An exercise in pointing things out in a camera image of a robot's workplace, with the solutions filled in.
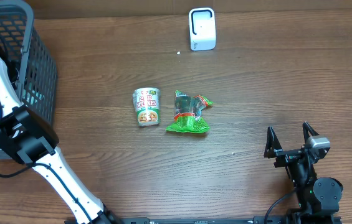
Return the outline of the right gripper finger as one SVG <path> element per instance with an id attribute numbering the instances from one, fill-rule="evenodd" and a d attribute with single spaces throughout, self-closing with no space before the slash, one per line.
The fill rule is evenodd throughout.
<path id="1" fill-rule="evenodd" d="M 310 124 L 305 121 L 302 124 L 304 142 L 307 142 L 308 138 L 311 136 L 317 136 L 318 133 L 310 126 Z"/>
<path id="2" fill-rule="evenodd" d="M 275 134 L 273 127 L 269 126 L 267 129 L 267 142 L 264 151 L 264 157 L 274 158 L 283 151 L 282 146 Z"/>

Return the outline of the green chip bag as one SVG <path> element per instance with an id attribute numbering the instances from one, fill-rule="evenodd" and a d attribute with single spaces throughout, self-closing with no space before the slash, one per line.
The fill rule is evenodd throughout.
<path id="1" fill-rule="evenodd" d="M 210 130 L 210 126 L 202 117 L 202 110 L 213 104 L 202 95 L 191 97 L 176 90 L 174 97 L 174 122 L 166 131 L 177 133 L 203 134 Z"/>

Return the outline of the cup noodles container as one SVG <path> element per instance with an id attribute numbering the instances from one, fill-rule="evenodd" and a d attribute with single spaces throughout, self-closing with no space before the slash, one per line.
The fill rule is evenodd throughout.
<path id="1" fill-rule="evenodd" d="M 133 106 L 140 126 L 153 126 L 160 123 L 160 90 L 157 88 L 139 88 L 133 93 Z"/>

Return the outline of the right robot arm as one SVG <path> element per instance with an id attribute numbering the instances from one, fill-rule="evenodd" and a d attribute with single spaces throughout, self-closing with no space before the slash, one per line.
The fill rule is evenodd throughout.
<path id="1" fill-rule="evenodd" d="M 317 177 L 314 164 L 323 159 L 331 147 L 330 140 L 318 134 L 308 122 L 302 124 L 304 144 L 289 151 L 282 149 L 278 137 L 269 126 L 264 157 L 274 158 L 274 167 L 284 167 L 293 183 L 293 190 L 266 211 L 262 223 L 341 223 L 334 214 L 339 211 L 343 185 L 331 177 Z M 297 196 L 298 208 L 291 208 L 282 217 L 271 216 L 271 211 L 283 200 Z"/>

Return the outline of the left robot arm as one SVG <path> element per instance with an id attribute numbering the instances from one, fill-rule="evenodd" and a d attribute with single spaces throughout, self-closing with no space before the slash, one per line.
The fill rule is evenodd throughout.
<path id="1" fill-rule="evenodd" d="M 0 46 L 0 149 L 25 166 L 11 176 L 29 169 L 39 173 L 71 209 L 76 223 L 121 223 L 70 168 L 52 126 L 16 96 L 9 79 L 16 71 Z"/>

